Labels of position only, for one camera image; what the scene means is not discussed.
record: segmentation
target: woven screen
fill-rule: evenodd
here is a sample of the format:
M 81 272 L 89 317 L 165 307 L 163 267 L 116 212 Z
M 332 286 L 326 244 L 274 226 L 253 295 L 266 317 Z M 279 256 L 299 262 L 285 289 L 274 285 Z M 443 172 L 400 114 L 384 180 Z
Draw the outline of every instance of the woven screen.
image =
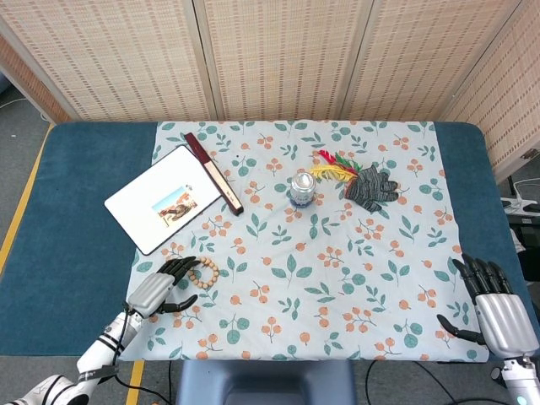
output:
M 0 36 L 0 64 L 21 89 L 54 121 L 70 121 L 69 115 L 57 103 L 51 92 L 26 66 L 19 54 Z
M 516 0 L 385 0 L 370 25 L 343 118 L 434 120 Z
M 350 76 L 345 65 L 358 51 L 355 30 L 369 5 L 205 1 L 224 119 L 336 118 Z
M 0 0 L 84 120 L 208 119 L 180 0 Z
M 482 129 L 495 172 L 540 141 L 540 3 L 528 1 L 501 34 L 444 116 Z

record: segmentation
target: floral tablecloth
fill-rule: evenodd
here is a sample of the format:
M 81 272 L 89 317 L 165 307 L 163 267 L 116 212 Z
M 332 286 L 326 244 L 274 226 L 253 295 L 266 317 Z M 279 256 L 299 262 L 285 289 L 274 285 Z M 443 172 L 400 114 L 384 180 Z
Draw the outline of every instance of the floral tablecloth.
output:
M 221 276 L 208 292 L 183 280 L 170 301 L 197 303 L 152 317 L 123 359 L 487 360 L 435 317 L 478 330 L 451 264 L 461 248 L 432 122 L 161 122 L 153 163 L 188 132 L 245 212 L 219 199 L 150 256 L 135 253 L 127 294 L 172 257 L 211 257 Z M 399 199 L 370 214 L 344 183 L 321 181 L 314 203 L 294 208 L 291 176 L 324 163 L 320 149 L 389 173 Z

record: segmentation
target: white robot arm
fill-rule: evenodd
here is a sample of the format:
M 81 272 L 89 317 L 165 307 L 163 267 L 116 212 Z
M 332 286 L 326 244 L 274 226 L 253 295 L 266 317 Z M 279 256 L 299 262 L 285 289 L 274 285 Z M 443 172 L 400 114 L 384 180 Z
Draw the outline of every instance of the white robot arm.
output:
M 485 344 L 505 361 L 502 377 L 512 401 L 519 405 L 540 404 L 540 383 L 530 359 L 540 345 L 521 298 L 512 294 L 497 264 L 468 255 L 463 255 L 463 261 L 453 263 L 471 295 L 481 332 L 460 330 L 438 315 L 440 324 L 456 338 Z
M 180 304 L 165 299 L 189 269 L 199 261 L 194 256 L 168 261 L 149 275 L 129 296 L 126 310 L 105 328 L 77 362 L 78 381 L 53 375 L 32 388 L 24 397 L 6 405 L 86 405 L 97 385 L 118 372 L 116 357 L 141 330 L 143 320 L 154 313 L 180 312 L 197 300 L 192 295 Z

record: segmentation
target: soda can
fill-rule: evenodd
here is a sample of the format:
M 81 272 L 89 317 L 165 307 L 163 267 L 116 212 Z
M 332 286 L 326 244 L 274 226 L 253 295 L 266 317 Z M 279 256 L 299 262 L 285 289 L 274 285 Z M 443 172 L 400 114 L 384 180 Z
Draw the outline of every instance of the soda can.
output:
M 290 201 L 296 207 L 307 207 L 315 195 L 315 178 L 309 173 L 297 173 L 290 183 Z

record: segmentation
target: yellow floor stripe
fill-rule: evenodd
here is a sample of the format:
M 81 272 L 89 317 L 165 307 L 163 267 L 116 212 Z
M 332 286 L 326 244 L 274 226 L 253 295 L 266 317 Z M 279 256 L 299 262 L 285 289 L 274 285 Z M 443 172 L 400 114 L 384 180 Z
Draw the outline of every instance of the yellow floor stripe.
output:
M 143 381 L 143 371 L 144 371 L 144 361 L 138 360 L 133 363 L 132 370 L 132 379 L 129 381 L 130 386 L 141 386 Z M 139 390 L 129 389 L 127 392 L 126 405 L 137 405 L 138 404 L 138 393 Z
M 40 166 L 43 147 L 45 146 L 45 142 L 47 140 L 47 137 L 49 136 L 49 132 L 53 127 L 54 126 L 50 124 L 49 128 L 47 129 L 47 132 L 43 139 L 43 143 L 41 144 L 40 152 L 37 154 L 37 158 L 35 158 L 34 167 L 30 172 L 28 181 L 26 181 L 26 186 L 24 186 L 23 195 L 19 200 L 19 205 L 15 210 L 15 214 L 13 216 L 13 219 L 11 220 L 11 224 L 9 225 L 8 233 L 3 240 L 2 248 L 0 249 L 0 276 L 2 276 L 3 268 L 6 264 L 6 261 L 8 260 L 9 251 L 11 250 L 11 246 L 14 243 L 15 236 L 17 235 L 17 230 L 19 229 L 20 221 L 23 218 L 26 204 L 28 204 L 28 199 L 30 198 L 30 193 L 32 191 L 32 187 L 34 186 L 35 174 L 37 173 L 37 169 Z

